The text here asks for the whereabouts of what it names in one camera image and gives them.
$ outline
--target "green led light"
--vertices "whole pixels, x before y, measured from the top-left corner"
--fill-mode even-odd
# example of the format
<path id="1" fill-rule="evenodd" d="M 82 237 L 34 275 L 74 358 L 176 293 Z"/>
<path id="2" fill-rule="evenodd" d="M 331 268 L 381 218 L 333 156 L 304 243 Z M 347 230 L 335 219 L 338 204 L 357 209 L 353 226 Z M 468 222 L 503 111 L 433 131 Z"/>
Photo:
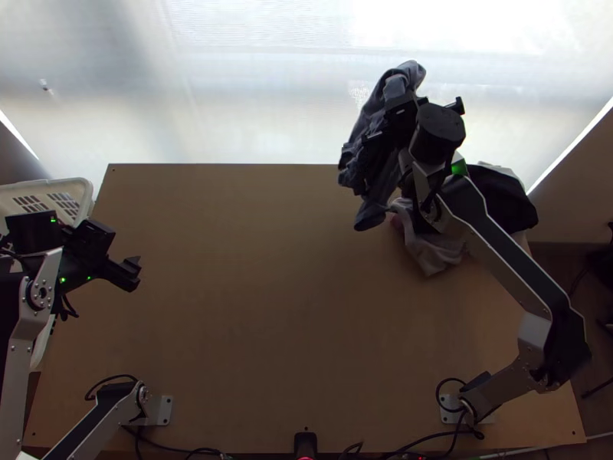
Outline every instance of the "green led light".
<path id="1" fill-rule="evenodd" d="M 468 176 L 468 168 L 466 162 L 462 159 L 451 165 L 451 174 L 457 174 L 459 176 Z"/>

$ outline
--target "white backdrop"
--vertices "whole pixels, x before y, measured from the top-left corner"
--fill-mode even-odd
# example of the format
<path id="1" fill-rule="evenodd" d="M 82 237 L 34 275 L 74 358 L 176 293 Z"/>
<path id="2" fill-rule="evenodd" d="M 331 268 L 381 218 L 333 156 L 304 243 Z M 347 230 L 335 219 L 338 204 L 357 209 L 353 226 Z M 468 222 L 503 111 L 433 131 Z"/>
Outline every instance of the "white backdrop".
<path id="1" fill-rule="evenodd" d="M 0 0 L 0 110 L 96 187 L 117 162 L 337 163 L 414 58 L 419 94 L 463 97 L 467 159 L 529 187 L 613 96 L 611 20 L 602 0 Z"/>

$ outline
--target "laundry basket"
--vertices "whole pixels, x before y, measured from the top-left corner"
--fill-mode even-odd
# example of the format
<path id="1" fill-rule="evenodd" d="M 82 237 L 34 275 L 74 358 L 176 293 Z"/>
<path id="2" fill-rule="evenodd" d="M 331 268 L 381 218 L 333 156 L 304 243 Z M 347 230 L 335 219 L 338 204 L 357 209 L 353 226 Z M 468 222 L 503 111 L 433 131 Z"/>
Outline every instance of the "laundry basket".
<path id="1" fill-rule="evenodd" d="M 31 180 L 0 186 L 0 238 L 8 233 L 5 217 L 55 210 L 57 218 L 65 225 L 77 227 L 93 208 L 93 185 L 87 179 Z M 36 370 L 47 347 L 53 330 L 55 315 L 52 314 L 38 334 L 30 359 L 30 371 Z"/>

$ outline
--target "wooden table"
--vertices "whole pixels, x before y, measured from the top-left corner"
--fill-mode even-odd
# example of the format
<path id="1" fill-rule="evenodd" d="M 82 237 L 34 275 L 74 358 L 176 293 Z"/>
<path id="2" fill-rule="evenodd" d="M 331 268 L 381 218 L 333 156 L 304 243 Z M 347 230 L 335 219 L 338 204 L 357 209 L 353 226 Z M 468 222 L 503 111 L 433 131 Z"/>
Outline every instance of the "wooden table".
<path id="1" fill-rule="evenodd" d="M 321 452 L 382 452 L 449 430 L 436 384 L 506 366 L 523 311 L 470 259 L 424 278 L 390 225 L 353 231 L 359 204 L 333 166 L 110 166 L 93 217 L 114 258 L 142 255 L 142 283 L 70 295 L 81 318 L 58 323 L 25 444 L 57 442 L 114 373 L 175 397 L 147 435 L 186 449 L 290 452 L 308 427 Z M 569 384 L 496 416 L 457 448 L 585 442 Z"/>

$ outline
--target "metal mounting plate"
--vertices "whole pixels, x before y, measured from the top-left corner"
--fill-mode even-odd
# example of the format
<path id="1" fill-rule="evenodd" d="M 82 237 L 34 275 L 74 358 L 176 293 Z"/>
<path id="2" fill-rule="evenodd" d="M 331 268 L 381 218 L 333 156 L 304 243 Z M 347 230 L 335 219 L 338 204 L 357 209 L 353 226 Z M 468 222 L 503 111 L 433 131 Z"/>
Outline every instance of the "metal mounting plate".
<path id="1" fill-rule="evenodd" d="M 449 409 L 458 409 L 460 407 L 463 407 L 456 395 L 441 394 L 439 398 L 441 400 L 441 404 L 448 407 Z M 460 419 L 461 414 L 462 412 L 449 412 L 441 407 L 441 421 L 448 425 L 456 425 L 457 421 Z M 485 419 L 479 422 L 479 425 L 488 425 L 494 423 L 495 421 L 495 415 L 489 414 Z M 467 423 L 466 417 L 464 417 L 462 423 Z"/>
<path id="2" fill-rule="evenodd" d="M 166 426 L 170 423 L 172 396 L 150 396 L 146 404 L 147 417 L 134 420 L 130 426 Z"/>

